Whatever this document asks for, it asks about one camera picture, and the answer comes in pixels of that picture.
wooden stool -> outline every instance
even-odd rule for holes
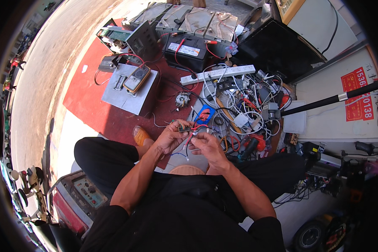
[[[172,169],[169,174],[176,174],[176,175],[205,175],[204,171],[200,170],[199,168],[188,165],[182,164],[176,166]]]

foot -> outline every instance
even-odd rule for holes
[[[151,139],[148,133],[140,126],[136,126],[133,129],[133,137],[138,146],[150,147],[154,143],[154,140]]]

yellow multimeter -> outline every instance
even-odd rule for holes
[[[134,94],[144,83],[148,75],[150,74],[151,68],[148,66],[138,67],[123,83],[123,86]]]

red carpet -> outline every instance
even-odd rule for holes
[[[110,53],[110,51],[101,44],[98,39],[91,44],[71,80],[63,105],[85,124],[109,140],[136,145],[132,136],[133,127],[136,125],[142,126],[153,139],[156,139],[164,128],[156,127],[152,116],[150,119],[145,119],[101,101],[108,82],[105,82],[101,86],[95,85],[94,74],[102,57],[108,53]],[[87,71],[81,73],[84,65],[88,65]],[[162,72],[158,99],[167,100],[177,91],[182,90],[182,88],[166,79],[179,83],[180,78],[189,75],[189,72],[168,67],[163,58],[159,60],[156,65]],[[153,70],[157,70],[153,64],[149,64],[149,67]],[[96,79],[97,83],[101,84],[106,79],[110,78],[111,75],[111,73],[99,72]],[[202,83],[199,83],[195,90],[196,93],[199,94],[201,89]],[[172,113],[170,113],[170,111],[176,108],[174,98],[166,102],[156,102],[153,109],[156,115],[156,124],[165,126],[166,123],[164,121],[171,122],[173,119],[178,118],[186,119],[191,112],[190,106],[195,103],[196,99],[197,98],[192,95],[188,108]],[[169,157],[164,158],[158,166],[165,168],[168,160]]]

scissors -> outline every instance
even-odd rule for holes
[[[224,141],[224,145],[225,145],[225,149],[223,149],[224,153],[227,153],[228,147],[229,147],[228,146],[227,137],[231,138],[231,148],[232,148],[232,150],[233,151],[238,151],[239,148],[241,147],[241,143],[239,142],[239,140],[236,137],[230,135],[230,128],[228,127],[228,129],[227,129],[227,135],[225,135],[224,137],[222,137],[222,139],[220,139],[220,145],[221,145],[221,142]],[[234,145],[235,145],[234,144],[234,140],[237,141],[237,143],[238,143],[238,147],[236,149],[234,148]]]

